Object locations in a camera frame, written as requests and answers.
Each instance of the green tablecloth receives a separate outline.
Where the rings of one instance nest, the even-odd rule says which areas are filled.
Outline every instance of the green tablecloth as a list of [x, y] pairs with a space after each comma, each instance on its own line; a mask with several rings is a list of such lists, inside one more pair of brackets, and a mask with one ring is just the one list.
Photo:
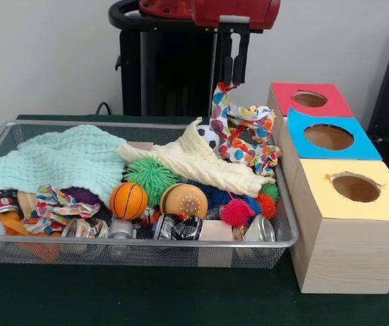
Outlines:
[[389, 295], [300, 294], [288, 251], [273, 270], [0, 264], [0, 325], [389, 325]]

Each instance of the black power cord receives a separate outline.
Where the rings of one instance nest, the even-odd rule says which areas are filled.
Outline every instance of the black power cord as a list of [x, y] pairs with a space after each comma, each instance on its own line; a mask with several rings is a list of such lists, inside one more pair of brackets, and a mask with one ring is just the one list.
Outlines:
[[96, 109], [96, 113], [95, 114], [99, 114], [100, 112], [100, 109], [102, 107], [106, 107], [107, 108], [107, 112], [108, 112], [108, 115], [111, 115], [111, 109], [110, 109], [110, 106], [108, 105], [107, 102], [101, 102], [99, 105], [98, 105], [98, 109]]

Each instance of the orange ball with dots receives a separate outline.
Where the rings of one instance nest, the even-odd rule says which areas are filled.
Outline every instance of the orange ball with dots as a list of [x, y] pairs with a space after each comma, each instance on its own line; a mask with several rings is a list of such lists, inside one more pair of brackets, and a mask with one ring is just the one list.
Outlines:
[[132, 221], [143, 214], [146, 206], [146, 191], [133, 182], [119, 184], [110, 196], [111, 212], [120, 219]]

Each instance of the red box top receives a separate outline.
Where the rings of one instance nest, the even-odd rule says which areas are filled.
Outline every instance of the red box top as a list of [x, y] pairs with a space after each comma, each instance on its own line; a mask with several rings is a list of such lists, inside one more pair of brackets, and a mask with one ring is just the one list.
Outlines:
[[272, 83], [283, 116], [289, 108], [316, 117], [354, 117], [335, 84]]

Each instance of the wire mesh basket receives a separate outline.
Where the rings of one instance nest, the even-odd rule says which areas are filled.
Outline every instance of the wire mesh basket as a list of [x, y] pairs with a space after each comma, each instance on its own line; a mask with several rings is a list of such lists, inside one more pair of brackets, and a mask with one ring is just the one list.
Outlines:
[[[80, 124], [84, 123], [9, 122], [0, 127], [0, 156], [7, 155], [19, 144], [45, 132], [63, 132]], [[88, 124], [127, 141], [152, 142], [156, 145], [175, 141], [186, 127], [172, 124]], [[276, 178], [282, 196], [277, 203], [276, 217], [272, 220], [275, 242], [0, 236], [0, 263], [273, 268], [284, 250], [298, 239], [297, 224], [280, 166], [276, 167]], [[110, 218], [95, 216], [106, 220]], [[61, 250], [64, 246], [70, 246], [71, 250]]]

